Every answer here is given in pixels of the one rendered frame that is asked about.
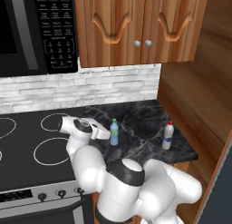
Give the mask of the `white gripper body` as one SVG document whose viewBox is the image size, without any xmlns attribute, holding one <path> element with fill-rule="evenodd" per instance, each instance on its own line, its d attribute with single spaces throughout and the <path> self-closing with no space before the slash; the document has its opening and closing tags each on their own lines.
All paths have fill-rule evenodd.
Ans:
<svg viewBox="0 0 232 224">
<path fill-rule="evenodd" d="M 110 138 L 111 132 L 104 128 L 100 123 L 90 121 L 90 125 L 92 126 L 92 140 L 108 140 Z"/>
</svg>

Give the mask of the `wooden cupboard door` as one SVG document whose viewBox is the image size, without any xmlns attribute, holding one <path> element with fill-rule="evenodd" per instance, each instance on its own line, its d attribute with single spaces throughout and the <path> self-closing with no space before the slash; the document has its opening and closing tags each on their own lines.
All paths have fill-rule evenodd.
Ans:
<svg viewBox="0 0 232 224">
<path fill-rule="evenodd" d="M 140 62 L 145 0 L 75 0 L 82 67 Z M 134 41 L 140 41 L 140 47 Z"/>
<path fill-rule="evenodd" d="M 141 63 L 193 61 L 208 0 L 145 0 Z M 151 40 L 147 47 L 146 40 Z"/>
</svg>

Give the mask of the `blue bottle with green cap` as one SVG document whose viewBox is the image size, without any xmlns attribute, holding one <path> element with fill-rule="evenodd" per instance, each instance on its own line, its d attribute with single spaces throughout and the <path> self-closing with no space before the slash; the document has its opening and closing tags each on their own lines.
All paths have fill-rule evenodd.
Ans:
<svg viewBox="0 0 232 224">
<path fill-rule="evenodd" d="M 117 121 L 115 118 L 112 119 L 111 123 L 111 145 L 116 146 L 119 142 L 118 139 L 119 135 L 119 125 L 117 124 Z"/>
</svg>

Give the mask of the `white bottle with red cap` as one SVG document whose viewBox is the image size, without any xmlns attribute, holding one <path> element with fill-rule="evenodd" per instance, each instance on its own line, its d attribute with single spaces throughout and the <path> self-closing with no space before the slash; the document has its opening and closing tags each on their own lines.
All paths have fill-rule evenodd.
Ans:
<svg viewBox="0 0 232 224">
<path fill-rule="evenodd" d="M 164 137 L 162 141 L 162 148 L 164 150 L 168 150 L 170 148 L 173 132 L 174 132 L 174 127 L 172 121 L 169 121 L 164 129 Z"/>
</svg>

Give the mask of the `black hob stove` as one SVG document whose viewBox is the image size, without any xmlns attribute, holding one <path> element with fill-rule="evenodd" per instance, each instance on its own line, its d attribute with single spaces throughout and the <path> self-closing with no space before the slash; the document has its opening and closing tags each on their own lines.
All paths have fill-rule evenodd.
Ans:
<svg viewBox="0 0 232 224">
<path fill-rule="evenodd" d="M 39 212 L 0 224 L 94 224 L 92 196 L 80 187 L 66 151 L 68 136 L 58 130 L 63 116 L 82 117 L 81 108 L 0 115 L 0 209 L 57 200 L 83 200 L 73 210 Z M 61 199 L 57 192 L 65 190 Z"/>
</svg>

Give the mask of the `tall wooden side panel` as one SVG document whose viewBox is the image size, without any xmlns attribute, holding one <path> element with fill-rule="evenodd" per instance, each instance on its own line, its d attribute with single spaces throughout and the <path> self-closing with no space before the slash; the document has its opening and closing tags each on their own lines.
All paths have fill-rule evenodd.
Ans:
<svg viewBox="0 0 232 224">
<path fill-rule="evenodd" d="M 232 140 L 232 0 L 208 0 L 194 60 L 162 65 L 158 100 L 198 154 L 180 168 L 200 181 L 202 197 L 177 208 L 197 224 Z"/>
</svg>

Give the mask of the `black microwave oven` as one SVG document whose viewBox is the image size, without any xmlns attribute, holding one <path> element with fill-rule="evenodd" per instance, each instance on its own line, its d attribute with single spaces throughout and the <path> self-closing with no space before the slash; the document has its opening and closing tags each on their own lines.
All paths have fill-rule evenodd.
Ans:
<svg viewBox="0 0 232 224">
<path fill-rule="evenodd" d="M 74 0 L 0 0 L 0 78 L 76 73 Z"/>
</svg>

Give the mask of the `dark grey fridge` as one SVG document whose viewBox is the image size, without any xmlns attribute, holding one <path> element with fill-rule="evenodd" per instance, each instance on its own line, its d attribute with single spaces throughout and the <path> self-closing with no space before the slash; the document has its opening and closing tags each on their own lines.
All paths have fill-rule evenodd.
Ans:
<svg viewBox="0 0 232 224">
<path fill-rule="evenodd" d="M 197 224 L 232 224 L 232 140 Z"/>
</svg>

